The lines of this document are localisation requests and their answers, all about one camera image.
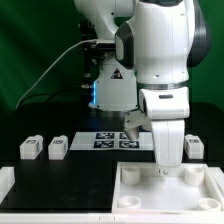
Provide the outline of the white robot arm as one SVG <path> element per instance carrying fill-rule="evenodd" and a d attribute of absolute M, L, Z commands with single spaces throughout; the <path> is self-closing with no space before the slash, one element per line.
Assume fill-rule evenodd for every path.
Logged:
<path fill-rule="evenodd" d="M 101 50 L 91 109 L 123 113 L 135 141 L 152 132 L 161 172 L 182 162 L 190 114 L 188 69 L 208 54 L 210 33 L 199 0 L 74 0 L 93 26 Z"/>

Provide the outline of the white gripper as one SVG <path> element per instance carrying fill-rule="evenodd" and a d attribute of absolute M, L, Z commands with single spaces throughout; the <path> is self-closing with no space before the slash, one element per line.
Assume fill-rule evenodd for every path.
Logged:
<path fill-rule="evenodd" d="M 152 121 L 152 137 L 158 172 L 166 176 L 167 167 L 178 167 L 182 162 L 184 143 L 184 121 Z"/>

